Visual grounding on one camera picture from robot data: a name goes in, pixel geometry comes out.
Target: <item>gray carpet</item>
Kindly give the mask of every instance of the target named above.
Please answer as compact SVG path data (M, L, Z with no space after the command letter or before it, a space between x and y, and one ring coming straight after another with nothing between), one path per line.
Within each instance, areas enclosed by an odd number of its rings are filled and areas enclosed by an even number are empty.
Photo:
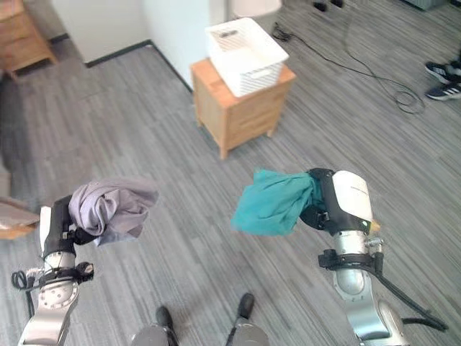
M326 55L343 53L348 12L322 14L286 1L280 22ZM420 12L401 1L358 1L351 50L382 75L419 94L437 85L424 62L448 61L461 43L461 12ZM13 196L37 210L80 184L142 175L158 183L160 203L139 241L78 249L93 262L81 286L67 345L128 345L165 303L181 344L224 345L240 296L256 296L254 321L272 345L355 345L332 275L317 265L328 234L298 224L285 238L231 230L238 197L257 167L310 167L362 175L387 246L385 274L450 326L408 326L412 345L461 344L461 103L427 102L423 115L399 112L375 81L283 44L298 75L277 132L219 160L196 126L192 95L152 48L87 69L71 41L53 46L60 63L21 75L1 91L0 144ZM15 345L27 321L12 270L40 264L34 235L1 241L0 344ZM413 316L379 283L402 316Z

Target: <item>plastic basket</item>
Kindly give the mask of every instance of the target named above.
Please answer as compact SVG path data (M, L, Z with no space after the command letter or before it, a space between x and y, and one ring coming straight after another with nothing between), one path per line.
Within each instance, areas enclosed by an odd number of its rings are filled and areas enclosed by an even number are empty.
M212 64L237 97L277 83L288 54L251 18L205 29Z

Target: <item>wooden dresser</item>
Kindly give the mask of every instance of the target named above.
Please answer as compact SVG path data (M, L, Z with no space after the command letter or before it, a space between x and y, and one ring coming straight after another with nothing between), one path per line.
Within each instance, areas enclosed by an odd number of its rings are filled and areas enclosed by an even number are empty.
M235 97L210 59L191 66L194 102L199 125L205 125L220 147L220 157L252 138L275 131L285 96L295 74L283 66L279 81L266 89Z
M45 59L57 62L22 0L0 0L0 68L16 81L14 71Z

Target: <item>wire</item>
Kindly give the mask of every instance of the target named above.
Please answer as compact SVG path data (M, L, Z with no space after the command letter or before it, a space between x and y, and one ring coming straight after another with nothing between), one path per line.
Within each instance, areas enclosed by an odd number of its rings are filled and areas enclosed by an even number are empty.
M32 301L32 295L30 291L34 288L33 283L34 277L27 278L25 272L19 270L12 273L12 285L18 290L24 290L26 293L27 310L29 311L29 318L32 318L35 314L34 302Z
M413 299L408 297L399 287L391 283L388 279L386 279L382 275L376 275L376 278L390 291L392 292L397 298L399 298L402 302L404 302L407 306L411 307L414 311L418 312L420 315L424 317L424 319L402 319L404 324L410 323L419 323L424 324L428 327L437 329L441 332L448 329L448 326L443 322L441 319L438 319L435 316L432 316L429 310L423 309L419 304L417 304Z
M342 266L332 267L330 269L336 270L340 268L344 269L344 267ZM424 317L424 319L417 319L417 318L402 319L403 324L424 324L428 327L439 330L440 332L444 332L445 330L448 330L448 326L447 324L445 324L445 322L443 322L441 319L438 319L435 316L432 316L429 310L426 310L423 307L421 307L418 303L416 303L413 299L408 297L400 288L398 288L396 285L390 282L382 274L377 274L373 268L367 267L364 265L349 265L348 268L364 270L374 275L382 283L382 285L386 287L394 296L399 298L407 306L409 306L414 311L416 311L418 314Z
M426 108L426 105L424 104L424 101L422 100L422 98L420 98L420 96L418 96L417 93L415 93L414 90L412 90L410 87L406 86L405 84L402 84L398 81L395 81L393 79L389 79L389 78L385 78L385 77L382 77L382 76L378 76L377 74L375 74L375 72L366 64L364 63L363 61L359 60L358 58L356 58L355 56L353 56L351 53L350 53L350 49L349 49L349 46L347 44L347 37L349 35L349 28L351 26L351 22L352 22L352 12L351 12L351 15L349 16L349 20L346 24L346 29L344 30L344 35L343 35L343 39L342 39L342 43L343 43L343 47L344 47L344 50L346 52L346 54L354 59L355 61L357 61L358 63L360 63L361 65L363 65L368 71L369 73L366 73L366 72L363 72L363 71L360 71L360 70L357 70L356 68L352 68L352 67L349 67L349 66L345 66L343 65L342 63L338 63L337 61L335 60L332 60L330 58L327 58L326 56L324 56L324 54L322 54L321 52L319 52L316 48L314 48L312 45L310 45L309 43L307 43L302 37L298 36L297 34L293 33L293 32L287 32L285 30L282 30L280 28L280 25L278 23L275 23L275 26L274 26L274 29L272 31L272 37L274 37L275 39L277 40L280 40L282 42L289 42L291 41L291 39L293 38L296 38L298 39L303 45L305 45L307 48L309 48L311 51L313 51L315 54L317 54L318 56L320 56L323 60L325 61L328 61L329 63L332 63L333 65L336 65L336 66L339 66L341 68L345 68L346 70L349 70L349 71L352 71L352 72L355 72L356 74L361 74L363 76L368 76L368 77L372 77L373 79L376 80L376 82L381 86L381 88L384 90L384 92L386 93L386 95L392 100L394 101L395 105L397 106L397 108L399 110L401 110L402 112L404 113L408 113L408 114L421 114L424 112L425 108ZM383 81L385 82L388 82L388 83L391 83L391 84L394 84L394 85L397 85L399 86L400 88L402 88L403 90L398 90L395 92L395 94L391 94L386 88L385 86L383 85ZM403 97L407 97L410 99L409 102L404 102L402 100ZM418 107L419 105L419 108L416 109L416 110L412 110L411 108L412 107Z

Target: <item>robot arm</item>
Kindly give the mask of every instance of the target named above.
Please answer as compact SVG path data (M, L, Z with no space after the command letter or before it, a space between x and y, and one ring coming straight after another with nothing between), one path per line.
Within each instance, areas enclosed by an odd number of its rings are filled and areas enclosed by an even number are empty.
M309 207L301 214L315 229L330 233L334 249L318 256L321 267L334 271L334 287L344 299L349 323L363 346L407 346L403 320L384 300L377 300L370 275L376 276L411 308L426 317L431 327L447 329L382 276L382 239L370 235L372 210L367 183L354 173L313 169L322 191L323 208Z
M20 345L61 346L66 339L70 315L79 299L79 284L91 280L93 265L83 262L75 266L75 244L86 244L95 237L81 229L71 229L68 203L71 196L55 202L40 212L40 244L45 267L28 271L39 279L38 307L27 323Z

